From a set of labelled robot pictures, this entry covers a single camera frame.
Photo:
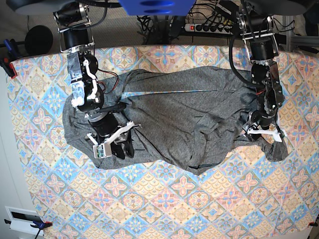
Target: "metal bracket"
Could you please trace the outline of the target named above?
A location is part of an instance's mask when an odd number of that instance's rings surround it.
[[[247,41],[253,39],[253,34],[251,32],[246,32],[247,31],[247,26],[245,24],[245,21],[243,19],[244,15],[243,14],[238,14],[237,20],[239,22],[240,29],[244,32],[241,33],[242,39],[245,43],[245,49],[246,53],[248,56],[248,59],[251,61],[251,56],[248,48]],[[273,42],[273,49],[275,50],[274,55],[279,56],[279,49],[278,49],[278,44],[275,38],[275,34],[273,32],[274,29],[274,18],[272,16],[267,17],[267,22],[268,22],[268,29],[262,30],[262,31],[255,31],[255,37],[256,38],[263,38],[263,37],[271,37],[272,42]]]
[[[72,88],[72,100],[71,104],[73,107],[84,105],[84,83],[83,81],[76,81],[71,83]]]
[[[79,8],[80,8],[80,12],[81,12],[82,19],[84,19],[85,21],[84,21],[84,22],[81,22],[81,23],[78,23],[78,24],[75,24],[75,25],[73,25],[72,27],[85,27],[85,26],[90,26],[90,25],[92,25],[92,22],[91,22],[91,20],[90,20],[90,18],[89,18],[89,15],[88,15],[89,6],[79,3]],[[63,39],[62,34],[63,34],[63,32],[65,32],[65,31],[69,31],[69,28],[60,25],[60,23],[59,23],[59,17],[58,17],[57,12],[54,12],[54,13],[53,13],[53,17],[54,17],[54,20],[55,20],[55,22],[56,22],[56,24],[57,24],[58,33],[59,33],[59,41],[60,41],[60,51],[61,51],[62,53],[66,53],[66,52],[72,52],[72,53],[74,53],[74,52],[78,52],[78,51],[84,52],[84,51],[87,51],[87,49],[88,49],[89,47],[94,46],[95,43],[94,43],[94,38],[93,38],[93,35],[92,35],[92,29],[89,28],[89,32],[90,32],[90,35],[91,35],[91,42],[90,42],[89,44],[87,44],[87,45],[74,46],[74,47],[72,47],[71,49],[62,49],[62,39]]]
[[[98,103],[99,99],[96,97],[96,93],[98,92],[97,78],[95,75],[91,73],[89,65],[90,65],[89,61],[85,59],[83,61],[83,66],[85,67],[86,74],[92,79],[92,84],[93,84],[92,93],[87,97],[87,99],[95,100],[95,102]]]
[[[285,136],[287,136],[287,133],[284,129],[282,129],[282,132],[284,133]],[[252,128],[248,129],[247,131],[248,134],[268,134],[268,135],[272,135],[272,137],[274,138],[274,140],[276,142],[280,142],[282,143],[283,140],[281,139],[281,132],[278,132],[277,129],[275,129],[274,131],[270,131],[270,130],[254,130]]]
[[[67,55],[68,61],[68,73],[71,77],[71,81],[75,81],[82,78],[82,70],[77,52]]]
[[[112,149],[111,143],[112,142],[122,142],[123,138],[121,137],[122,134],[125,134],[130,129],[136,127],[133,121],[127,122],[126,126],[119,128],[111,137],[105,139],[105,141],[101,144],[98,144],[97,141],[92,137],[91,133],[88,133],[87,136],[93,142],[93,154],[95,158],[107,158],[112,157]]]
[[[293,20],[294,20],[293,16],[285,16],[283,17],[283,24],[287,26]],[[286,36],[287,36],[286,51],[289,51],[289,52],[293,51],[295,46],[292,44],[291,40],[294,35],[295,35],[294,30],[286,32]]]

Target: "wrinkled cloth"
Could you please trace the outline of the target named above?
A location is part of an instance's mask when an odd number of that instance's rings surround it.
[[[249,72],[241,74],[248,78]],[[115,80],[103,80],[106,92]],[[94,158],[93,143],[85,139],[93,129],[84,113],[72,107],[72,96],[63,108],[67,143],[101,169],[164,160],[200,175],[221,163],[234,148],[250,145],[260,146],[272,162],[288,156],[284,142],[270,144],[262,137],[251,142],[241,136],[248,112],[257,109],[256,94],[231,70],[200,67],[169,74],[134,70],[120,75],[115,90],[104,96],[104,107],[127,103],[122,114],[114,114],[120,125],[132,120],[142,126],[132,130],[134,158]]]

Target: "clamp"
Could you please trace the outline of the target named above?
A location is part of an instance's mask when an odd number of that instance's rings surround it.
[[[8,58],[0,59],[0,66],[11,77],[11,79],[13,79],[17,76],[15,68],[14,68],[13,64],[9,62]]]
[[[39,229],[39,231],[38,231],[38,233],[36,234],[36,236],[35,236],[34,239],[36,239],[36,238],[38,237],[38,235],[39,235],[39,233],[40,233],[41,230],[52,226],[52,223],[50,223],[50,222],[40,222],[40,223],[39,223],[39,222],[36,222],[36,221],[32,221],[32,222],[33,222],[35,225],[30,225],[30,226],[33,227],[33,228],[38,228],[38,229]]]

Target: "table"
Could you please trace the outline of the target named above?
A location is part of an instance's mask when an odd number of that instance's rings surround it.
[[[101,69],[118,74],[230,68],[228,47],[115,47],[95,55]],[[239,147],[198,177],[164,161],[95,168],[64,139],[66,55],[15,61],[18,76],[7,79],[12,123],[35,209],[53,222],[46,238],[253,239],[306,229],[319,213],[319,60],[286,52],[276,60],[289,157],[271,163],[259,147]],[[234,62],[251,67],[241,48]]]

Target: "blue object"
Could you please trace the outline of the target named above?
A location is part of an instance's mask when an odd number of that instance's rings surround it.
[[[11,43],[8,39],[5,39],[5,40],[4,40],[4,44],[5,44],[5,46],[7,47],[8,52],[10,52],[10,54],[11,54],[12,56],[14,56],[15,59],[20,56],[20,55],[15,51],[14,46],[12,45],[12,43]]]
[[[36,228],[39,228],[40,230],[43,230],[45,228],[46,223],[39,223],[36,221],[32,221],[32,222],[37,226]]]
[[[186,16],[195,0],[119,0],[128,15]]]

